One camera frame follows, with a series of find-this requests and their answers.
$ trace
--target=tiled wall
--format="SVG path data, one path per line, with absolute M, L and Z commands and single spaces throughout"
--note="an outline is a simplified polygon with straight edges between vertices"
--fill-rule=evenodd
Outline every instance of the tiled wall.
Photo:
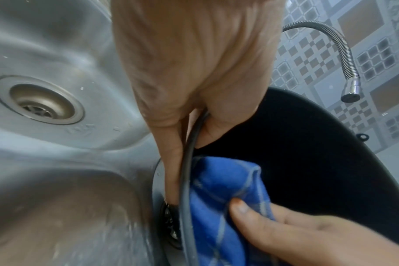
M 340 101 L 345 78 L 337 49 L 311 29 L 282 34 L 271 84 L 323 106 L 355 133 L 368 134 L 375 153 L 399 142 L 399 0 L 287 0 L 284 23 L 303 19 L 326 22 L 344 34 L 363 97 Z

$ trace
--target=orange-stained fingernail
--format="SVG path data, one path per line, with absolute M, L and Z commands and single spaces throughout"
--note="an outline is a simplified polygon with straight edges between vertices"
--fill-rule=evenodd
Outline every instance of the orange-stained fingernail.
M 249 206 L 241 199 L 232 199 L 232 204 L 234 208 L 237 208 L 240 213 L 246 213 L 249 210 Z

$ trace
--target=stainless steel sink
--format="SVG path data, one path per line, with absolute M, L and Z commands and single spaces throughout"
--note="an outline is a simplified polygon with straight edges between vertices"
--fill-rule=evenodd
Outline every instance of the stainless steel sink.
M 167 265 L 158 161 L 108 9 L 0 0 L 0 266 Z

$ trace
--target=skin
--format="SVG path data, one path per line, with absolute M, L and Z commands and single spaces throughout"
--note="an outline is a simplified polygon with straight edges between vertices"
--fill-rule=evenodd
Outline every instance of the skin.
M 230 215 L 254 246 L 294 266 L 399 266 L 399 245 L 354 222 L 272 204 L 276 221 L 230 202 Z
M 179 202 L 183 144 L 199 111 L 207 107 L 211 117 L 197 148 L 257 110 L 270 82 L 284 4 L 112 0 L 116 47 L 164 163 L 169 204 Z

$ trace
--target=blue checkered towel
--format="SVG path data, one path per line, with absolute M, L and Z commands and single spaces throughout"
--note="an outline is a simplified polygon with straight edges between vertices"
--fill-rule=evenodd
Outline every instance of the blue checkered towel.
M 261 168 L 240 160 L 196 157 L 190 188 L 192 225 L 200 266 L 287 265 L 249 244 L 228 213 L 234 198 L 274 220 Z

